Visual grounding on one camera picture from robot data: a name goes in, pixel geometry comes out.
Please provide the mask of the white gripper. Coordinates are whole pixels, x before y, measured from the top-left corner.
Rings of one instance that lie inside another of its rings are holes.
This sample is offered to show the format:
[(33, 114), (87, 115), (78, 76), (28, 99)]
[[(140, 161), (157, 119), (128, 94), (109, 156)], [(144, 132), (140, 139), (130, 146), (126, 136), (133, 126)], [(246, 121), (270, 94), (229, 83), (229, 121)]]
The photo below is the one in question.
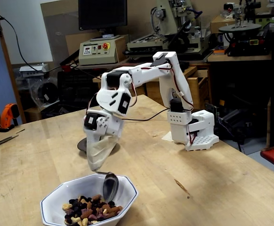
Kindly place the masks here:
[(100, 141), (108, 136), (109, 144), (117, 144), (122, 134), (124, 121), (106, 110), (87, 110), (84, 117), (84, 131), (87, 141)]

